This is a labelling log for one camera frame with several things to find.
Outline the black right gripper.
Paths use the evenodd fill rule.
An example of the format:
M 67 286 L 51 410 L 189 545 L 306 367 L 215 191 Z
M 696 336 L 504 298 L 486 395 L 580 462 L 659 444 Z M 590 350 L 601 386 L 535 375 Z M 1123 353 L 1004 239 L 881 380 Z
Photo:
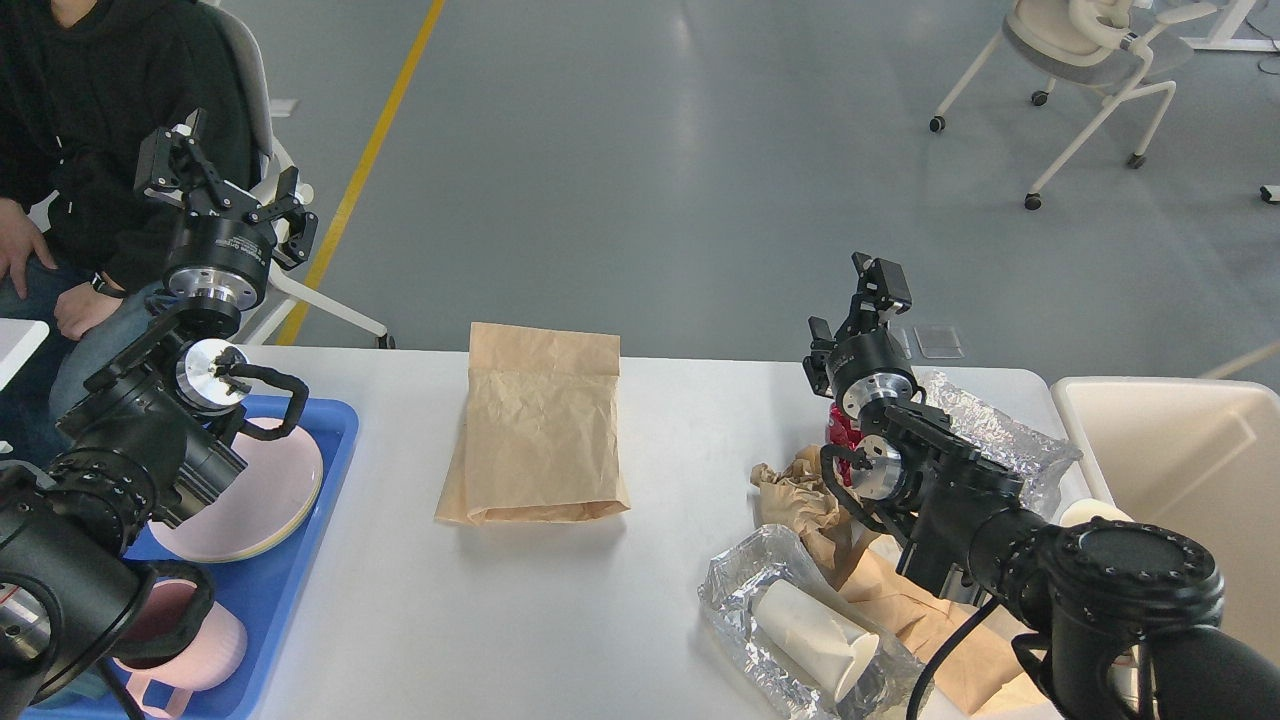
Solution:
M 914 398 L 919 383 L 890 332 L 877 331 L 913 306 L 902 266 L 865 252 L 854 252 L 852 264 L 858 290 L 846 319 L 850 337 L 836 341 L 824 318 L 809 316 L 810 345 L 803 369 L 814 395 L 832 398 L 846 416 L 858 419 L 874 401 Z

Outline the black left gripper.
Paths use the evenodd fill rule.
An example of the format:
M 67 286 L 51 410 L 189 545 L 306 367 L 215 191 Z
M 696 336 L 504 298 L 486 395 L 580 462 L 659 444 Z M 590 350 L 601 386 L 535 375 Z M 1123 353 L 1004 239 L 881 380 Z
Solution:
M 310 186 L 300 182 L 297 167 L 278 176 L 269 202 L 241 213 L 244 223 L 200 215 L 227 210 L 225 183 L 198 145 L 204 120 L 205 110 L 197 108 L 183 122 L 143 138 L 134 192 L 196 213 L 183 217 L 166 256 L 166 291 L 248 311 L 265 300 L 271 259 L 288 272 L 311 258 L 319 219 L 302 200 Z

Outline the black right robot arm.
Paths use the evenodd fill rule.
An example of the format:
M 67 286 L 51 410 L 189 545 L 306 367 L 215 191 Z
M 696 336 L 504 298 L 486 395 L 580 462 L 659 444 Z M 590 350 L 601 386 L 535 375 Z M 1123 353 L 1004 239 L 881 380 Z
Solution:
M 820 474 L 867 529 L 892 536 L 897 571 L 979 606 L 945 643 L 1006 609 L 1024 673 L 1066 719 L 1275 719 L 1277 667 L 1221 630 L 1224 579 L 1201 543 L 1148 523 L 1055 525 L 1024 509 L 1021 479 L 928 406 L 890 332 L 911 306 L 897 263 L 852 255 L 858 290 L 837 331 L 809 320 L 815 392 L 861 433 L 826 445 Z

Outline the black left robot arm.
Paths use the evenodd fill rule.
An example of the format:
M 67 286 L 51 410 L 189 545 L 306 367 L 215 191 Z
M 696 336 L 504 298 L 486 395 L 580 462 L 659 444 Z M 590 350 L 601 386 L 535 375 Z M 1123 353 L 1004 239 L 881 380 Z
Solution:
M 244 434 L 287 437 L 308 387 L 233 343 L 282 255 L 300 261 L 317 219 L 279 177 L 260 202 L 200 147 L 201 110 L 154 131 L 134 187 L 180 209 L 147 331 L 93 373 L 58 425 L 70 448 L 46 470 L 3 471 L 3 716 L 17 719 L 108 657 L 169 659 L 195 643 L 214 584 L 184 561 L 125 557 L 150 521 L 178 527 L 246 469 Z

